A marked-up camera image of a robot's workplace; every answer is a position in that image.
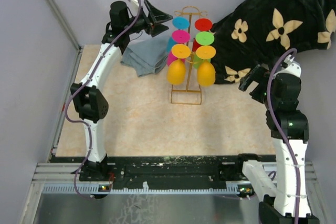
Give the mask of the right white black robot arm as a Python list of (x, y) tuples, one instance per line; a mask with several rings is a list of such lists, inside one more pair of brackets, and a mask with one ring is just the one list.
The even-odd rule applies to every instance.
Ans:
[(271, 73), (257, 65), (242, 78), (239, 89), (252, 82), (257, 87), (251, 97), (264, 104), (266, 123), (276, 151), (276, 175), (273, 181), (255, 154), (243, 154), (234, 167), (235, 175), (248, 179), (259, 200), (261, 223), (319, 223), (308, 204), (305, 157), (309, 139), (307, 117), (297, 109), (301, 91), (301, 69), (297, 63)]

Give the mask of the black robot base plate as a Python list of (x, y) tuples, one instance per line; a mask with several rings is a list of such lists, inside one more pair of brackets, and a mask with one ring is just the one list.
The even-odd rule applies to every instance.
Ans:
[(245, 179), (243, 162), (264, 157), (243, 153), (228, 156), (105, 157), (101, 163), (86, 161), (81, 182), (110, 182), (113, 189), (154, 190), (225, 189), (226, 183)]

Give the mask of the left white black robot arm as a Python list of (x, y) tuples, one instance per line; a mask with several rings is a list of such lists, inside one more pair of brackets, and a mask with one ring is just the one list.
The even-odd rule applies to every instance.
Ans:
[(70, 87), (71, 101), (82, 123), (86, 138), (86, 156), (77, 170), (81, 181), (106, 180), (109, 177), (108, 157), (104, 147), (103, 119), (109, 104), (102, 90), (115, 61), (130, 43), (130, 35), (145, 32), (154, 37), (168, 30), (166, 22), (172, 15), (155, 8), (148, 0), (138, 7), (136, 15), (129, 13), (124, 1), (110, 5), (110, 21), (106, 25), (100, 51), (88, 73)]

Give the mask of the blue plastic wine glass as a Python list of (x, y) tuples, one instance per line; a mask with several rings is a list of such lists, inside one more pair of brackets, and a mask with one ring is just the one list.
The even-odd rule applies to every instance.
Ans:
[(186, 18), (176, 17), (173, 19), (172, 24), (176, 30), (184, 30), (188, 32), (186, 29), (189, 28), (190, 22)]

